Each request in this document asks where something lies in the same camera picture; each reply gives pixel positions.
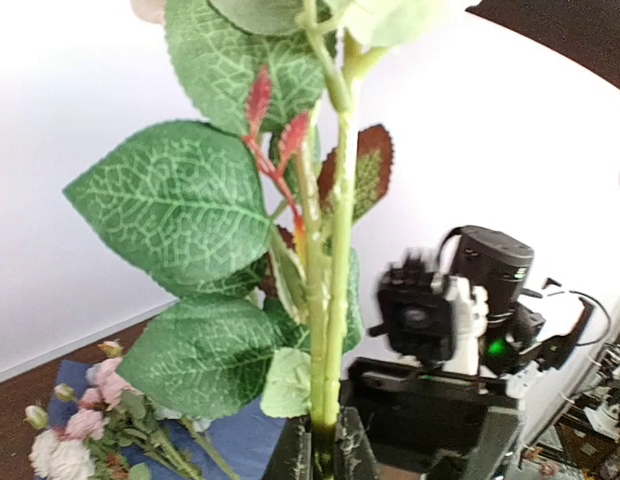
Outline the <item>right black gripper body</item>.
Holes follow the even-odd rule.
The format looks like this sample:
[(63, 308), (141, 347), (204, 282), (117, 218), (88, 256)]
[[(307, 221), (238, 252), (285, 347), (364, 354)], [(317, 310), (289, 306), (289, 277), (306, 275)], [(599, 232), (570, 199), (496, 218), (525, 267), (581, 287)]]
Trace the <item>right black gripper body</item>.
[(507, 383), (359, 357), (343, 401), (381, 463), (428, 479), (504, 479), (523, 426)]

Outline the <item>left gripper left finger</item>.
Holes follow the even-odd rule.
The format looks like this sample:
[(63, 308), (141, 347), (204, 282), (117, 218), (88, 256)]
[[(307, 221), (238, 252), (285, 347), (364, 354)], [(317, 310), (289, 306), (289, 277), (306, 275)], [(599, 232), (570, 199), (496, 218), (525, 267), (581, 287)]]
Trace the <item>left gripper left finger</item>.
[(312, 478), (312, 433), (308, 417), (288, 419), (272, 456), (274, 480)]

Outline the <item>light blue flower stem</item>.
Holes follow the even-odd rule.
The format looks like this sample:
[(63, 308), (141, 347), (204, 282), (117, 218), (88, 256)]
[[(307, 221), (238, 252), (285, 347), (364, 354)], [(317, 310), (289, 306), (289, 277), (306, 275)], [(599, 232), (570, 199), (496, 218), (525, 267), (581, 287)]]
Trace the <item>light blue flower stem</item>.
[(192, 439), (206, 452), (215, 464), (232, 480), (239, 480), (240, 477), (232, 470), (230, 465), (214, 447), (212, 440), (207, 435), (206, 430), (211, 425), (207, 419), (192, 419), (179, 412), (167, 409), (155, 404), (154, 415), (157, 420), (179, 421), (189, 432)]

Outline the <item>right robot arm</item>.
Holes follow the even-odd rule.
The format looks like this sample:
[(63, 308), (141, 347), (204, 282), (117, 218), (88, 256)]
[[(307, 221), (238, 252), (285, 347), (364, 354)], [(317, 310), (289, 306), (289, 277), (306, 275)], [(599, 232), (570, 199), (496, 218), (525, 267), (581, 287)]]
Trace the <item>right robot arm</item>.
[(454, 228), (451, 264), (421, 251), (377, 283), (368, 331), (398, 354), (358, 358), (345, 401), (381, 464), (424, 479), (503, 479), (521, 453), (523, 400), (581, 345), (597, 302), (547, 280), (524, 284), (531, 247), (484, 227)]

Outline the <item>large pink peony stem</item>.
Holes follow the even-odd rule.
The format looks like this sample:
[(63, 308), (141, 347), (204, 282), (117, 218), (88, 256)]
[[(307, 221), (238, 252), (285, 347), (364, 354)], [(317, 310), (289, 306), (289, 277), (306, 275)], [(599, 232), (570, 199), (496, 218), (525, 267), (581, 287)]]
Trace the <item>large pink peony stem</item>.
[(123, 349), (115, 341), (99, 345), (106, 359), (86, 372), (88, 388), (77, 401), (66, 436), (84, 442), (95, 479), (157, 479), (152, 461), (181, 479), (201, 479), (191, 455), (178, 449), (154, 406), (118, 373)]

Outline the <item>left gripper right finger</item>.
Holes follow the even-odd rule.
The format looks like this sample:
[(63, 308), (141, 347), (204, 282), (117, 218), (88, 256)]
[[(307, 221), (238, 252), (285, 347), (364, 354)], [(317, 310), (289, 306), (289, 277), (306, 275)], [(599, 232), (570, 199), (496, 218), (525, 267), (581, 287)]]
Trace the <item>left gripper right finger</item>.
[(335, 428), (334, 478), (336, 480), (379, 480), (374, 452), (359, 413), (343, 407)]

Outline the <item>white rose stem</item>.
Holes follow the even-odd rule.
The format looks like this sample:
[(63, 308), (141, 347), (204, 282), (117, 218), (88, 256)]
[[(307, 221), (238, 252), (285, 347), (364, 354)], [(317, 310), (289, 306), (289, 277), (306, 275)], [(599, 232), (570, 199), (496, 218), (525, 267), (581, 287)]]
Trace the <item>white rose stem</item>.
[(123, 450), (145, 441), (132, 422), (146, 414), (143, 396), (123, 389), (118, 396), (105, 396), (98, 387), (82, 397), (65, 383), (55, 386), (57, 400), (77, 411), (62, 426), (49, 422), (48, 412), (39, 405), (26, 408), (26, 422), (38, 431), (29, 462), (40, 479), (150, 479), (144, 462), (131, 463)]

